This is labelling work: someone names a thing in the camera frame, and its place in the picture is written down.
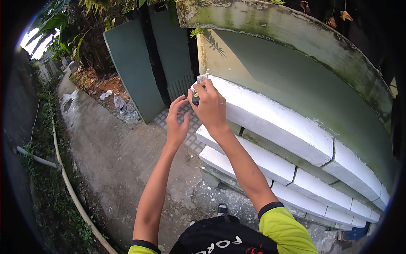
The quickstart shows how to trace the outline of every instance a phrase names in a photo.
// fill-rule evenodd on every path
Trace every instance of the person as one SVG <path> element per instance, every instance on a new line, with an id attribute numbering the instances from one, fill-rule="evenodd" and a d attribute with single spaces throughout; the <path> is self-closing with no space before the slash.
<path id="1" fill-rule="evenodd" d="M 189 129 L 190 112 L 183 124 L 177 121 L 179 107 L 190 103 L 210 136 L 220 145 L 235 172 L 238 183 L 251 200 L 259 219 L 259 232 L 228 215 L 227 206 L 218 207 L 218 215 L 203 219 L 186 229 L 173 246 L 171 254 L 217 253 L 317 253 L 307 230 L 273 194 L 264 175 L 241 146 L 226 122 L 226 100 L 210 79 L 193 86 L 200 96 L 192 103 L 192 90 L 172 102 L 166 119 L 168 138 L 138 203 L 129 254 L 160 254 L 158 229 L 164 205 L 166 185 L 172 160 Z"/>

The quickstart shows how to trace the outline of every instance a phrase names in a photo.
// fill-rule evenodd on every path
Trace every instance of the foot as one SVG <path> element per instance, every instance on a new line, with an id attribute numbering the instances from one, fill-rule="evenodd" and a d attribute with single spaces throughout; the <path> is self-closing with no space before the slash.
<path id="1" fill-rule="evenodd" d="M 223 214 L 228 214 L 228 208 L 226 204 L 219 204 L 217 207 L 217 217 L 222 216 Z"/>

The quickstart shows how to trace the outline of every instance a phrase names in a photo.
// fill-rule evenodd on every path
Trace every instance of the shirt sleeve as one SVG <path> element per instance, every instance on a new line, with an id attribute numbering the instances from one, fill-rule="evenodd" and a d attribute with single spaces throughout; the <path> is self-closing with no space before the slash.
<path id="1" fill-rule="evenodd" d="M 280 254 L 317 253 L 309 232 L 280 202 L 264 206 L 258 214 L 259 232 L 278 244 Z"/>
<path id="2" fill-rule="evenodd" d="M 150 242 L 144 240 L 132 240 L 128 254 L 161 254 L 161 251 Z"/>

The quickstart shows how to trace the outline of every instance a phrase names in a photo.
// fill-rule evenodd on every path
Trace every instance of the tiled floor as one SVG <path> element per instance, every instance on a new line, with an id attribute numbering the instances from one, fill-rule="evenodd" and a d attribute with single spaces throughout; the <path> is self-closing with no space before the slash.
<path id="1" fill-rule="evenodd" d="M 154 121 L 159 124 L 162 128 L 166 130 L 166 117 L 168 116 L 169 109 L 164 109 L 157 117 L 155 117 Z M 190 123 L 189 123 L 189 132 L 186 136 L 185 141 L 183 142 L 188 147 L 192 148 L 197 154 L 205 147 L 205 144 L 197 140 L 196 138 L 196 130 L 202 125 L 201 121 L 197 117 L 196 113 L 193 111 L 190 104 L 183 105 L 179 112 L 188 112 L 190 111 L 192 114 L 190 115 Z M 178 117 L 178 121 L 183 123 L 184 115 Z"/>

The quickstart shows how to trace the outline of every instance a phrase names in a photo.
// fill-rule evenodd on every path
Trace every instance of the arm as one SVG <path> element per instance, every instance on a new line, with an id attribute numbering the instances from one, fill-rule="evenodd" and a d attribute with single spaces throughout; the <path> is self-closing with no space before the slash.
<path id="1" fill-rule="evenodd" d="M 169 108 L 166 119 L 168 130 L 166 145 L 162 149 L 161 156 L 141 195 L 134 223 L 133 240 L 144 240 L 155 246 L 158 245 L 159 222 L 164 206 L 169 170 L 171 169 L 172 160 L 185 140 L 189 129 L 189 112 L 186 113 L 183 124 L 179 124 L 177 121 L 177 115 L 183 114 L 183 112 L 178 112 L 179 107 L 188 102 L 188 100 L 182 100 L 183 98 L 184 95 L 178 97 Z"/>
<path id="2" fill-rule="evenodd" d="M 198 106 L 192 104 L 192 90 L 189 89 L 188 100 L 193 110 L 209 131 L 210 136 L 227 155 L 238 183 L 253 203 L 257 213 L 265 205 L 278 202 L 264 175 L 228 126 L 225 98 L 219 94 L 210 79 L 194 85 L 194 89 L 199 94 L 200 102 Z"/>

